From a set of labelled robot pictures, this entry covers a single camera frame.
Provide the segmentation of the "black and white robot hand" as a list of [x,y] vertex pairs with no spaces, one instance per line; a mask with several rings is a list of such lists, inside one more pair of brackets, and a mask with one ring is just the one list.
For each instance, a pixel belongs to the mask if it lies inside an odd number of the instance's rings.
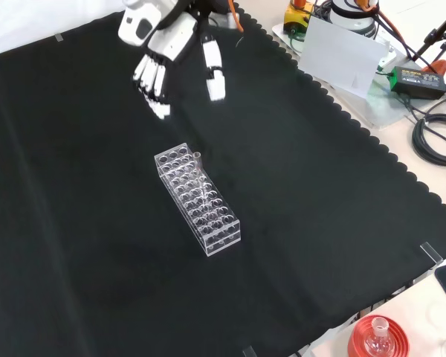
[[192,39],[200,37],[211,101],[225,99],[226,85],[219,44],[210,34],[201,32],[207,20],[215,27],[235,29],[229,1],[124,1],[125,11],[119,38],[127,45],[142,47],[143,58],[137,64],[132,82],[157,118],[170,116],[167,77]]

